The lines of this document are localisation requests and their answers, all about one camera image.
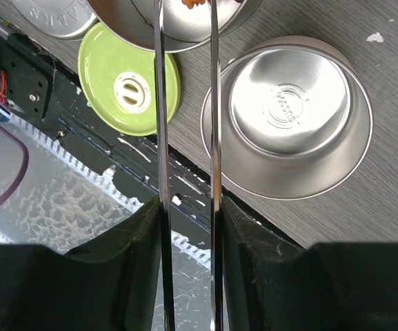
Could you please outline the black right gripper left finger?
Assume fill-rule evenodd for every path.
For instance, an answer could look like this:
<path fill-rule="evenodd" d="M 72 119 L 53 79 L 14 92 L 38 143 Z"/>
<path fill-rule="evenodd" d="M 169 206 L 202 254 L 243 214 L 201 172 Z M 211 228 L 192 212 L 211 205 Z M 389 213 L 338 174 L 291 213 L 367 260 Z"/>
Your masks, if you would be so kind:
<path fill-rule="evenodd" d="M 83 245 L 0 245 L 0 330 L 149 330 L 160 263 L 158 198 Z"/>

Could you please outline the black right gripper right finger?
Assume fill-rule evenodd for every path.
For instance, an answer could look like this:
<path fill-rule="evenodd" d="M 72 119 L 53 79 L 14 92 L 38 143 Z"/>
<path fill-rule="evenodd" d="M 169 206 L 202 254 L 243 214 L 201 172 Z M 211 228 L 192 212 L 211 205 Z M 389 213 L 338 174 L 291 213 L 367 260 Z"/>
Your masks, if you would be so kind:
<path fill-rule="evenodd" d="M 398 330 L 398 243 L 304 250 L 222 201 L 231 330 Z"/>

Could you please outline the small steel bowl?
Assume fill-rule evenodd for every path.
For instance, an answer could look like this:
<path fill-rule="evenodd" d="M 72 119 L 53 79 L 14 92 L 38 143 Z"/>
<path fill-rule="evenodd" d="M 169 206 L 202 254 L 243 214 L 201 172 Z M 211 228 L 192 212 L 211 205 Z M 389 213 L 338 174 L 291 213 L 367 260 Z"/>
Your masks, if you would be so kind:
<path fill-rule="evenodd" d="M 263 42 L 221 73 L 221 168 L 258 197 L 307 199 L 343 183 L 372 138 L 368 93 L 345 56 L 311 37 Z"/>

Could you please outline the green round lid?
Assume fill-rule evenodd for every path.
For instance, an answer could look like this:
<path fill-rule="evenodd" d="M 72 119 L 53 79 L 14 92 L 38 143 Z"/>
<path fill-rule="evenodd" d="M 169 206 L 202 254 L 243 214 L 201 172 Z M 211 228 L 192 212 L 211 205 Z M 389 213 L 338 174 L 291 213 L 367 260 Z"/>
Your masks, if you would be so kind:
<path fill-rule="evenodd" d="M 77 67 L 83 93 L 115 130 L 147 136 L 157 131 L 155 55 L 114 35 L 102 23 L 85 34 Z"/>

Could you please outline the large round steel tin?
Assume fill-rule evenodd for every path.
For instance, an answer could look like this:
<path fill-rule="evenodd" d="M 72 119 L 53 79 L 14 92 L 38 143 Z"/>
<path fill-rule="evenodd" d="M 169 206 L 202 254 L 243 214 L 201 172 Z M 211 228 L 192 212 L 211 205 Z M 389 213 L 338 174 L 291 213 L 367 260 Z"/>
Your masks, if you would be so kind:
<path fill-rule="evenodd" d="M 138 48 L 153 51 L 153 1 L 92 0 L 88 5 L 97 18 L 117 37 Z M 218 1 L 219 36 L 240 29 L 260 9 L 262 1 Z M 207 1 L 188 8 L 182 1 L 163 2 L 165 52 L 178 53 L 207 44 L 211 13 Z"/>

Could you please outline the round steel lid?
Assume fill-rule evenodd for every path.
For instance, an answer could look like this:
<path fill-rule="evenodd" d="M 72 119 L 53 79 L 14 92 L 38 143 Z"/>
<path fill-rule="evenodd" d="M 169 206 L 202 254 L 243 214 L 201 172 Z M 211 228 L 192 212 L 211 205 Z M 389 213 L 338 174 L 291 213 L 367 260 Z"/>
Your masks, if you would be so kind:
<path fill-rule="evenodd" d="M 42 33 L 65 40 L 81 40 L 97 22 L 84 0 L 14 0 L 18 12 Z"/>

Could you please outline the orange food piece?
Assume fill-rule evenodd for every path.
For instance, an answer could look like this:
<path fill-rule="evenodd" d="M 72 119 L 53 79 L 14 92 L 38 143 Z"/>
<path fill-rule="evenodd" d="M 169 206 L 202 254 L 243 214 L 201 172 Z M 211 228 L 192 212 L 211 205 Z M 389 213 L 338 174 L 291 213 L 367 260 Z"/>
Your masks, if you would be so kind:
<path fill-rule="evenodd" d="M 188 9 L 193 9 L 195 6 L 203 5 L 207 0 L 182 0 L 181 2 L 187 6 Z"/>

